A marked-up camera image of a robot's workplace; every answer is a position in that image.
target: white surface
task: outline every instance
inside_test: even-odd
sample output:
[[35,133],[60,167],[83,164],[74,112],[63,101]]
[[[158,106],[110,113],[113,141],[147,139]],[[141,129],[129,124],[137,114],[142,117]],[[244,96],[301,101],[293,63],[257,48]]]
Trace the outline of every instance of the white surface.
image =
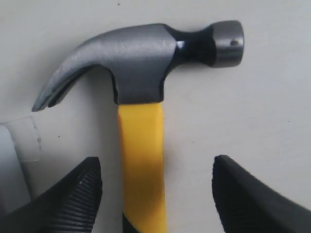
[[307,0],[2,0],[0,122],[34,116],[43,156],[27,163],[33,195],[86,156],[99,156],[104,195],[95,233],[121,233],[121,168],[111,81],[103,69],[58,106],[31,113],[65,56],[99,33],[165,22],[195,30],[238,19],[246,47],[236,68],[183,66],[165,84],[165,179],[170,233],[222,227],[211,194],[213,157],[227,154],[311,209],[311,2]]
[[0,125],[0,217],[28,202],[30,195],[10,132]]

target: yellow handle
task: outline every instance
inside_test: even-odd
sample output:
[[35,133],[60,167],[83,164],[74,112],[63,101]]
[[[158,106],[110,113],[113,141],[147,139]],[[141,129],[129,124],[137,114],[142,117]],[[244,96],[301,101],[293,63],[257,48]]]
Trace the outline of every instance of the yellow handle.
[[118,120],[123,214],[139,233],[166,233],[162,106],[120,105]]

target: hammer neck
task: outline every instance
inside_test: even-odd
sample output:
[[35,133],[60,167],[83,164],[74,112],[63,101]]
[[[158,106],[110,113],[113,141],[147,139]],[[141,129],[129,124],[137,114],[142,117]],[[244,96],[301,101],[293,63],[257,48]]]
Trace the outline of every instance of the hammer neck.
[[209,66],[213,65],[216,58],[216,47],[212,37],[212,27],[188,33],[167,26],[167,31],[177,41],[171,69],[187,62],[199,62]]

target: ridged black rubber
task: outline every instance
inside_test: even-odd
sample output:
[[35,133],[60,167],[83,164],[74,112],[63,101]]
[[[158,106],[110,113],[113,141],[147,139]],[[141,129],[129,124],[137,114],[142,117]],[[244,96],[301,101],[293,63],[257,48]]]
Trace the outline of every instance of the ridged black rubber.
[[122,215],[122,225],[123,225],[123,233],[139,233],[133,225],[129,222],[127,217],[123,214]]
[[309,233],[311,212],[278,194],[228,156],[215,157],[212,191],[226,233]]
[[101,167],[89,157],[40,197],[0,219],[0,233],[91,233],[102,197]]

